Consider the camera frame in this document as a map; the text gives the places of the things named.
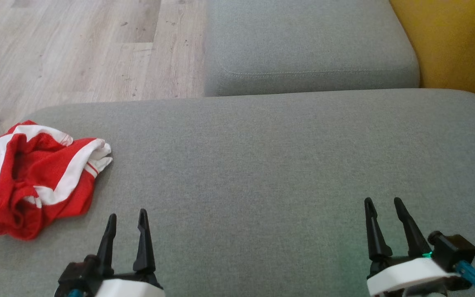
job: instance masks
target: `couch cushion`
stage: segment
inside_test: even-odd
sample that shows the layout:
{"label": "couch cushion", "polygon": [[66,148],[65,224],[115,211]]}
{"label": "couch cushion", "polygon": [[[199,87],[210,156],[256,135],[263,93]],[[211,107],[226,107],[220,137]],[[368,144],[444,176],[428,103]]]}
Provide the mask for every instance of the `couch cushion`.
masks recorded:
{"label": "couch cushion", "polygon": [[388,0],[210,0],[206,96],[416,88]]}
{"label": "couch cushion", "polygon": [[136,257],[149,214],[170,297],[366,296],[364,198],[395,255],[393,198],[424,235],[475,244],[475,95],[452,90],[312,92],[68,105],[30,116],[101,137],[114,161],[89,213],[31,242],[0,237],[0,296],[51,296],[118,215],[113,266]]}

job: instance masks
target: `white stripe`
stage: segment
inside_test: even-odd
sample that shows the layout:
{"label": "white stripe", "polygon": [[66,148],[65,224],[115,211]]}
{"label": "white stripe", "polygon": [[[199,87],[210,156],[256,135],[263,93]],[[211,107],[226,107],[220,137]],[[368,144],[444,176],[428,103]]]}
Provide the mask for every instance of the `white stripe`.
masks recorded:
{"label": "white stripe", "polygon": [[33,137],[37,136],[40,133],[45,133],[50,135],[58,143],[68,146],[73,142],[72,137],[68,136],[66,133],[50,128],[47,126],[40,125],[20,125],[14,129],[14,132],[11,134],[3,135],[0,137],[0,173],[5,161],[6,147],[12,137],[16,134],[25,134],[27,137],[27,142],[29,142]]}
{"label": "white stripe", "polygon": [[93,175],[94,178],[98,176],[98,173],[96,172],[96,170],[93,169],[93,167],[89,166],[89,164],[85,164],[83,169],[87,171],[88,173],[91,173],[91,175]]}
{"label": "white stripe", "polygon": [[78,185],[82,171],[87,165],[87,160],[89,160],[91,153],[96,149],[104,147],[105,144],[106,142],[103,139],[95,139],[74,154],[54,191],[46,186],[34,186],[41,204],[55,205],[67,199]]}
{"label": "white stripe", "polygon": [[27,201],[30,204],[36,205],[36,207],[41,208],[41,201],[34,196],[27,196],[23,198],[24,201]]}

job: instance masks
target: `blue cable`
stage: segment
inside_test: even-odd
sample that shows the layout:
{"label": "blue cable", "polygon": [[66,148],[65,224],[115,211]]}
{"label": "blue cable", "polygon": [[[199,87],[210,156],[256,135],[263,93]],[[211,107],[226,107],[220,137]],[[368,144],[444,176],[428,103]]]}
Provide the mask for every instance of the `blue cable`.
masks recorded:
{"label": "blue cable", "polygon": [[475,268],[467,261],[460,261],[456,265],[456,272],[475,287]]}
{"label": "blue cable", "polygon": [[67,297],[83,297],[83,292],[81,290],[74,289],[71,292],[69,292]]}

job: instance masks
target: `laminate floor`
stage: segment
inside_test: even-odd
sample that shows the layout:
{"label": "laminate floor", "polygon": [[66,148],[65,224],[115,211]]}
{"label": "laminate floor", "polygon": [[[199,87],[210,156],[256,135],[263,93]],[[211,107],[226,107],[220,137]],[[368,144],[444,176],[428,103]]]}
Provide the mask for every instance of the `laminate floor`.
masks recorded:
{"label": "laminate floor", "polygon": [[203,96],[207,0],[0,0],[0,134],[32,111]]}

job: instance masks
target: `black plastic part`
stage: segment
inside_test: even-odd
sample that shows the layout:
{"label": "black plastic part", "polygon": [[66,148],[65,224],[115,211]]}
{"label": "black plastic part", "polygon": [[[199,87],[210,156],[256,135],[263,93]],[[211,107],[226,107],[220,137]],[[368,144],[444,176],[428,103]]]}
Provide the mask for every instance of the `black plastic part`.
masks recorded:
{"label": "black plastic part", "polygon": [[111,214],[104,235],[102,236],[102,241],[100,241],[98,253],[96,254],[100,259],[100,267],[98,268],[98,271],[106,278],[115,274],[115,271],[111,268],[111,261],[113,259],[113,240],[116,235],[117,215]]}
{"label": "black plastic part", "polygon": [[66,297],[74,289],[85,292],[86,297],[94,297],[103,281],[98,267],[100,259],[95,255],[88,255],[80,263],[69,263],[58,279],[59,286],[54,297]]}
{"label": "black plastic part", "polygon": [[151,233],[149,231],[148,213],[145,209],[140,210],[138,229],[140,231],[137,259],[133,263],[133,271],[137,273],[151,274],[155,272],[155,258]]}
{"label": "black plastic part", "polygon": [[133,263],[134,273],[114,274],[111,268],[113,257],[113,239],[117,233],[117,216],[111,214],[106,230],[102,236],[98,255],[88,255],[81,263],[70,263],[58,279],[58,289],[55,297],[67,297],[72,290],[80,290],[85,297],[94,297],[104,280],[121,279],[137,282],[147,282],[157,288],[162,286],[157,282],[155,258],[149,231],[148,214],[140,210],[138,229],[140,230],[137,259]]}
{"label": "black plastic part", "polygon": [[434,231],[428,237],[434,245],[432,259],[446,272],[454,272],[459,261],[472,263],[475,257],[475,246],[461,235],[445,236]]}
{"label": "black plastic part", "polygon": [[370,197],[364,200],[366,210],[366,230],[368,237],[369,259],[379,261],[393,255],[392,249],[386,244],[381,228],[377,222],[377,211]]}
{"label": "black plastic part", "polygon": [[393,201],[395,209],[397,210],[397,216],[403,223],[404,233],[408,241],[408,255],[412,258],[422,257],[423,254],[428,254],[432,251],[426,239],[417,224],[409,214],[408,210],[404,206],[401,198],[396,197]]}

